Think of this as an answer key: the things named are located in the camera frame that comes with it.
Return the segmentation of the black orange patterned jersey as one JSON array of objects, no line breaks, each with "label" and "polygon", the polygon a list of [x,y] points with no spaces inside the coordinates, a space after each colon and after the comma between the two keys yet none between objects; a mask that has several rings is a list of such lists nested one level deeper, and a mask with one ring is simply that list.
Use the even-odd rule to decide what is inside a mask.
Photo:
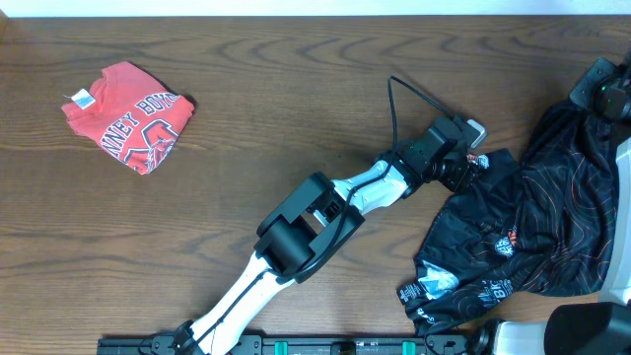
[{"label": "black orange patterned jersey", "polygon": [[452,195],[415,255],[416,276],[397,292],[419,336],[484,316],[517,292],[546,255],[522,240],[522,157],[505,149],[483,154],[478,178]]}]

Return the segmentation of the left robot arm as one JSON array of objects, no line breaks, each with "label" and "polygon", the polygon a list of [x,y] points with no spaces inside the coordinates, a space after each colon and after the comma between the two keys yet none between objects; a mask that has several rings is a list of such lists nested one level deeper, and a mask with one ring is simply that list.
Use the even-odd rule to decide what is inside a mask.
[{"label": "left robot arm", "polygon": [[217,305],[183,323],[176,354],[227,354],[247,325],[279,292],[321,269],[364,223],[366,214],[437,180],[456,192],[470,184],[468,154],[486,138],[473,119],[439,117],[418,139],[394,141],[365,172],[344,179],[309,176],[257,227],[244,272]]}]

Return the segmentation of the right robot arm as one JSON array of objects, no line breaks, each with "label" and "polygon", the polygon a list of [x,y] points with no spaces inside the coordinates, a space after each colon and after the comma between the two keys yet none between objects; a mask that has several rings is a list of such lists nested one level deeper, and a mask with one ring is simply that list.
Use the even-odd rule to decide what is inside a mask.
[{"label": "right robot arm", "polygon": [[630,60],[603,57],[552,106],[522,157],[522,240],[546,249],[525,281],[545,296],[596,292],[540,322],[493,319],[469,354],[630,351]]}]

